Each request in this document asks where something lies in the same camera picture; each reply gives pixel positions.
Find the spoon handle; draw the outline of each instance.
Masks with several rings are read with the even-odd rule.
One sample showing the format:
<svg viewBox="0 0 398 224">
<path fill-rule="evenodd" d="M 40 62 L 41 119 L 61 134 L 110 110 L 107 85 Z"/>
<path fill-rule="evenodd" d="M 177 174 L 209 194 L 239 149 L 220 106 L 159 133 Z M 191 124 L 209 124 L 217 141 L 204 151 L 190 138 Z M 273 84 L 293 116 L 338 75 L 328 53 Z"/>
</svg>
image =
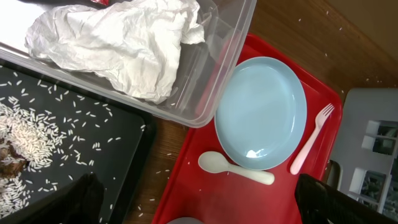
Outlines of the spoon handle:
<svg viewBox="0 0 398 224">
<path fill-rule="evenodd" d="M 274 175 L 270 172 L 249 170 L 232 164 L 228 166 L 228 171 L 267 185 L 271 185 L 275 180 Z"/>
</svg>

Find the gray object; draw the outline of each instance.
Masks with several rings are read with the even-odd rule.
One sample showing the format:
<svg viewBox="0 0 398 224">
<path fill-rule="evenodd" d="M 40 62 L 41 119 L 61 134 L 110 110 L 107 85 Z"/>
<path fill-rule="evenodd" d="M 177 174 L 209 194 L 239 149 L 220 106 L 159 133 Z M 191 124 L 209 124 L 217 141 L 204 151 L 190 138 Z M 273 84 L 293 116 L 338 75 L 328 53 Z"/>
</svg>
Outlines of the gray object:
<svg viewBox="0 0 398 224">
<path fill-rule="evenodd" d="M 339 173 L 337 188 L 398 221 L 397 142 L 398 90 L 351 90 L 330 156 L 340 167 L 340 173 L 332 169 Z"/>
<path fill-rule="evenodd" d="M 183 217 L 169 222 L 168 224 L 203 224 L 203 222 L 196 218 Z"/>
</svg>

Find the white spoon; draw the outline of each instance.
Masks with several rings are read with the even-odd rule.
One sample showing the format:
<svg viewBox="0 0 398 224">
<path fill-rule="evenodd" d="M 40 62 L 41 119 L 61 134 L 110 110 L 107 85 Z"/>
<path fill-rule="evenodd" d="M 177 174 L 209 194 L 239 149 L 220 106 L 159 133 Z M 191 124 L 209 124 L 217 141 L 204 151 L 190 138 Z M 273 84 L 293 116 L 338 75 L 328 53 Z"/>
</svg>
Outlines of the white spoon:
<svg viewBox="0 0 398 224">
<path fill-rule="evenodd" d="M 275 180 L 274 175 L 270 172 L 249 170 L 232 165 L 219 152 L 204 152 L 200 155 L 198 163 L 200 168 L 212 174 L 229 171 L 267 185 L 274 183 Z"/>
</svg>

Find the fork handle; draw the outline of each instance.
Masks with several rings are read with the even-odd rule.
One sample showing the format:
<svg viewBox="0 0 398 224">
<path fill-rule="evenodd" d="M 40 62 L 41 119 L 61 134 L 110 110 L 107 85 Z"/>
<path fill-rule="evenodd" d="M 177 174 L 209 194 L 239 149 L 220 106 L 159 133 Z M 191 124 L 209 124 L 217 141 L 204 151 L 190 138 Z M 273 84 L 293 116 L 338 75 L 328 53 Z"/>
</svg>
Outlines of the fork handle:
<svg viewBox="0 0 398 224">
<path fill-rule="evenodd" d="M 305 145 L 301 149 L 301 151 L 298 153 L 297 157 L 294 159 L 292 166 L 290 167 L 291 174 L 293 174 L 293 175 L 298 174 L 301 167 L 303 166 L 305 158 L 307 158 L 307 155 L 312 148 L 313 143 L 315 142 L 316 138 L 318 137 L 319 132 L 320 132 L 319 128 L 315 128 L 315 130 L 313 130 L 313 133 L 311 134 L 310 138 L 305 143 Z"/>
</svg>

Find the black object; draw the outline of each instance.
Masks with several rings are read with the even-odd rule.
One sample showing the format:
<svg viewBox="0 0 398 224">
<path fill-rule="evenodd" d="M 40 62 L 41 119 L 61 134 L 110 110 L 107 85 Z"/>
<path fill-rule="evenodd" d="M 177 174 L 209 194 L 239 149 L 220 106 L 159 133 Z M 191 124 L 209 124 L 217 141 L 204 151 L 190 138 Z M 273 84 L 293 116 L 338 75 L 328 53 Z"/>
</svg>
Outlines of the black object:
<svg viewBox="0 0 398 224">
<path fill-rule="evenodd" d="M 397 224 L 308 174 L 300 174 L 295 199 L 303 224 Z"/>
<path fill-rule="evenodd" d="M 97 224 L 104 199 L 104 187 L 95 174 L 79 181 L 1 221 L 8 224 Z"/>
<path fill-rule="evenodd" d="M 0 87 L 0 98 L 15 96 L 20 99 L 21 108 L 26 110 L 34 108 L 36 114 L 45 113 L 44 110 L 51 111 L 53 112 L 51 116 L 56 116 L 51 122 L 56 122 L 60 131 L 73 130 L 73 135 L 65 139 L 60 147 L 65 151 L 65 155 L 69 155 L 67 161 L 61 159 L 62 154 L 56 153 L 53 155 L 53 163 L 49 168 L 43 168 L 40 173 L 22 173 L 22 180 L 33 181 L 32 185 L 27 184 L 26 187 L 26 190 L 35 191 L 31 194 L 29 207 L 35 207 L 36 202 L 40 203 L 43 198 L 52 194 L 52 192 L 38 192 L 41 187 L 48 189 L 52 187 L 51 184 L 45 184 L 46 179 L 49 179 L 50 182 L 58 182 L 58 190 L 61 190 L 71 182 L 68 175 L 77 180 L 82 175 L 93 172 L 105 187 L 104 202 L 98 218 L 102 217 L 103 223 L 122 223 L 134 199 L 134 192 L 144 164 L 155 141 L 156 123 L 153 116 L 5 60 L 0 59 L 0 65 L 3 66 L 0 68 L 0 83 L 10 81 L 13 84 L 13 86 Z M 18 77 L 13 75 L 14 71 L 17 72 Z M 19 80 L 23 82 L 16 86 L 16 82 Z M 48 88 L 37 86 L 38 80 L 42 80 L 41 84 L 48 87 L 57 84 L 57 91 L 51 89 L 52 94 L 50 94 Z M 29 96 L 21 97 L 23 88 L 26 89 L 25 92 Z M 70 92 L 63 96 L 61 102 L 55 100 L 67 90 Z M 78 94 L 84 96 L 85 99 L 81 101 Z M 35 101 L 29 103 L 32 98 L 35 98 Z M 11 106 L 7 100 L 3 100 L 1 103 Z M 113 116 L 109 115 L 107 107 L 111 109 Z M 88 111 L 95 114 L 96 117 L 86 115 Z M 64 123 L 64 117 L 73 120 L 79 119 L 74 123 L 76 128 L 71 126 L 73 120 L 70 123 Z M 144 131 L 141 131 L 142 125 L 145 125 Z M 73 141 L 74 136 L 85 138 L 85 141 Z M 99 147 L 101 151 L 92 149 L 95 142 L 101 143 Z M 76 164 L 75 149 L 81 153 L 80 161 L 88 164 L 93 159 L 94 166 Z M 7 222 L 0 219 L 0 224 L 5 223 Z"/>
</svg>

